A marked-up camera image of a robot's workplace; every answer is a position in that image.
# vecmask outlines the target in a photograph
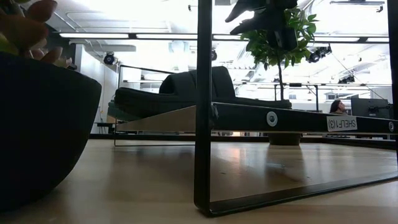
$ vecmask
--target wooden floor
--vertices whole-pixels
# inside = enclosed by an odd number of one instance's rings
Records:
[[[212,200],[397,170],[394,151],[327,144],[213,143],[211,155]],[[1,214],[0,223],[396,224],[398,220],[398,182],[212,219],[203,217],[192,200],[193,146],[114,149],[112,141],[95,140],[89,141],[75,169],[48,197]]]

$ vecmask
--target plant stem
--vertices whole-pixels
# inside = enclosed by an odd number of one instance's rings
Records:
[[[284,83],[282,81],[282,69],[280,67],[280,59],[277,53],[278,69],[279,69],[279,85],[280,85],[280,100],[284,100]]]

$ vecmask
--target woman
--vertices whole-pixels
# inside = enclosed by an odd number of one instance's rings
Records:
[[[333,114],[346,114],[345,113],[346,105],[344,105],[341,100],[335,100],[330,106],[330,112]]]

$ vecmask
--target black metal frame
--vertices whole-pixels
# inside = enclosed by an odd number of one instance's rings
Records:
[[[388,1],[389,38],[392,70],[392,92],[394,96],[394,117],[398,118],[398,18],[393,10],[398,7],[397,1]],[[198,2],[198,58],[197,58],[197,127],[195,141],[195,180],[194,202],[206,216],[226,215],[242,212],[254,208],[288,202],[298,198],[325,194],[336,190],[373,184],[386,180],[396,179],[398,171],[377,176],[362,177],[350,180],[329,182],[326,184],[311,185],[296,189],[281,190],[267,194],[252,195],[218,202],[210,198],[210,152],[211,152],[211,119],[214,118],[211,106],[211,40],[212,40],[212,0]]]

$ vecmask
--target round sticker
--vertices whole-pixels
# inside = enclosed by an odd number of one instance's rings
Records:
[[[390,132],[394,131],[394,123],[390,121],[390,123],[388,124],[388,128],[390,129]]]
[[[274,112],[267,113],[267,123],[271,127],[275,127],[278,123],[278,116]]]

